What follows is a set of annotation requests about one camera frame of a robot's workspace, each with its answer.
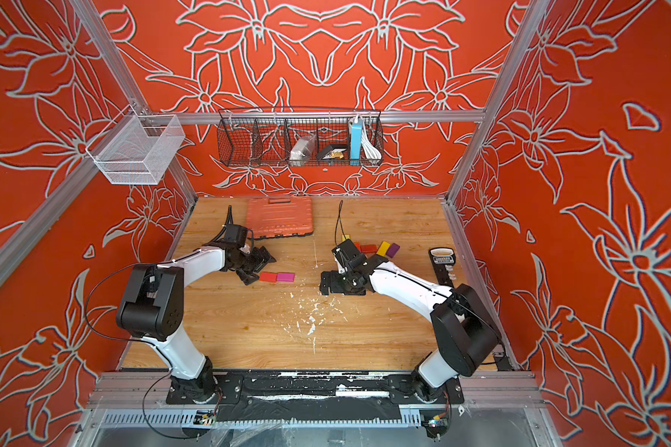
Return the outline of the small red block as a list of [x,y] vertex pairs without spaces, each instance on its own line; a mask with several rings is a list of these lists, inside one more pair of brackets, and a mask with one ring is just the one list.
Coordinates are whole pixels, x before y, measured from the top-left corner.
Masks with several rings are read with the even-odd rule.
[[278,274],[273,272],[262,272],[259,277],[260,281],[275,283],[278,281]]

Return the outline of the long yellow block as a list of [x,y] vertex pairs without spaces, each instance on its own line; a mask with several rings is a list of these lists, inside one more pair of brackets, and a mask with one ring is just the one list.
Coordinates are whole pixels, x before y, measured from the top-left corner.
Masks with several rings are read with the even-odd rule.
[[386,257],[390,247],[391,247],[391,243],[389,243],[387,241],[382,242],[382,244],[380,244],[380,246],[378,247],[377,255]]

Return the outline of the small magenta block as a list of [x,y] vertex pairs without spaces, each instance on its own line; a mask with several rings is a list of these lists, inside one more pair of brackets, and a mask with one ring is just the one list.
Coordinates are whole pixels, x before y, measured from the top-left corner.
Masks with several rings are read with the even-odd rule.
[[293,283],[295,279],[296,279],[295,273],[279,272],[277,274],[278,282]]

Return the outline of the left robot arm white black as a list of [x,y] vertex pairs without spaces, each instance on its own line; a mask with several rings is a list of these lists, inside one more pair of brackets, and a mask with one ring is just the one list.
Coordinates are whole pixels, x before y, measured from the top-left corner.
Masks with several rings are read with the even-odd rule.
[[189,338],[184,326],[185,290],[215,272],[232,271],[246,285],[275,258],[264,247],[246,250],[203,246],[189,255],[161,264],[138,264],[117,311],[117,327],[150,346],[170,369],[171,387],[195,403],[218,395],[211,360]]

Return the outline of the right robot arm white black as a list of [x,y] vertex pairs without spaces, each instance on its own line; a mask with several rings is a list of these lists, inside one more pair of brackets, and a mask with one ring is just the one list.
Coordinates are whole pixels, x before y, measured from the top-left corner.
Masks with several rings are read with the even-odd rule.
[[388,296],[432,324],[437,349],[414,369],[409,385],[422,402],[439,398],[449,380],[472,376],[501,344],[501,332],[474,288],[427,281],[379,255],[360,255],[322,272],[319,289],[324,296]]

